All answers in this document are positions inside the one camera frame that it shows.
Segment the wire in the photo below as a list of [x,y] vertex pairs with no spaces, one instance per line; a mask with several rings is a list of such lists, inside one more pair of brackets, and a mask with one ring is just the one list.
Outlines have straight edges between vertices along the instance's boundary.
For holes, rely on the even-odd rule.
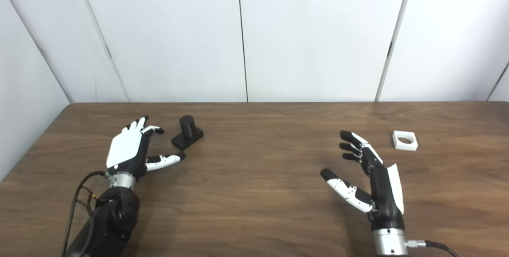
[[456,254],[456,252],[454,252],[452,249],[450,249],[449,246],[447,246],[447,245],[444,245],[444,244],[438,243],[438,242],[434,242],[434,241],[429,241],[429,240],[425,240],[425,242],[426,242],[426,247],[442,249],[442,250],[449,252],[454,257],[460,257],[460,255]]
[[100,176],[104,177],[105,174],[106,174],[106,172],[104,172],[104,171],[100,171],[100,170],[93,171],[93,172],[87,174],[87,176],[84,177],[83,180],[78,185],[78,188],[76,188],[76,192],[74,193],[74,197],[71,202],[71,211],[69,213],[69,220],[67,221],[67,227],[65,230],[64,245],[62,246],[62,257],[65,256],[65,252],[67,250],[67,242],[69,241],[69,234],[71,233],[71,225],[72,225],[72,219],[74,217],[74,209],[76,208],[76,201],[78,200],[78,195],[80,194],[80,190],[82,189],[83,185],[85,184],[85,182],[87,182],[87,180],[89,178],[94,177],[95,175],[100,175]]

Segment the wooden table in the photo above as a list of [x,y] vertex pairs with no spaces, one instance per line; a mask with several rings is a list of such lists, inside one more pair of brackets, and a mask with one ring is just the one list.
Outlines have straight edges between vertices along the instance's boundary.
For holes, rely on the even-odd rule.
[[[149,154],[176,152],[170,139],[185,114],[205,138],[138,182],[140,220],[124,257],[374,256],[365,214],[319,174],[328,167],[369,190],[361,168],[341,158],[341,129],[398,163],[408,239],[462,257],[509,256],[509,103],[492,102],[75,103],[0,183],[0,256],[59,256],[76,186],[105,169],[111,138],[146,114],[167,130]],[[416,132],[418,150],[395,150],[392,130]],[[88,185],[107,187],[98,177]],[[71,239],[86,217],[78,206]]]

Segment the robotic hand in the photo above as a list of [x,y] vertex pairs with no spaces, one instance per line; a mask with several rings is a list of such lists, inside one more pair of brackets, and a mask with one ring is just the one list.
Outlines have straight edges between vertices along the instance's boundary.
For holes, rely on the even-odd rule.
[[167,167],[185,158],[183,152],[147,157],[150,137],[154,133],[164,133],[154,125],[145,127],[147,120],[148,117],[143,117],[133,121],[111,141],[106,162],[108,170],[101,174],[110,177],[110,186],[97,198],[90,219],[67,249],[65,242],[63,256],[120,256],[138,222],[140,199],[133,191],[136,181],[147,171]]
[[340,137],[349,143],[340,143],[346,160],[360,164],[369,177],[371,194],[340,179],[328,168],[320,175],[342,198],[358,210],[367,213],[375,239],[377,257],[408,257],[405,241],[403,194],[398,167],[385,167],[382,159],[371,145],[353,132],[342,130]]

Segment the black peg on base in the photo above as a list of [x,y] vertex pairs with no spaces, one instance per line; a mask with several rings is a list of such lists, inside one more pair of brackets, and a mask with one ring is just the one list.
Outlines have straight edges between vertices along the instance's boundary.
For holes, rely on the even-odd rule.
[[182,132],[171,139],[171,143],[179,150],[189,148],[203,137],[203,130],[196,127],[194,118],[190,115],[180,118],[180,128]]

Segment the white wall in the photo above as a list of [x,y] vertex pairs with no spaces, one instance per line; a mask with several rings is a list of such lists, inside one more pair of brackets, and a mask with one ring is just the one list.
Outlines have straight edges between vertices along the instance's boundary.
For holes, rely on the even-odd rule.
[[509,0],[408,0],[380,101],[485,101],[509,61]]
[[131,101],[246,101],[239,0],[89,0]]
[[69,104],[9,0],[0,0],[0,181]]
[[84,0],[13,2],[72,101],[128,101]]
[[374,101],[402,0],[241,0],[249,101]]

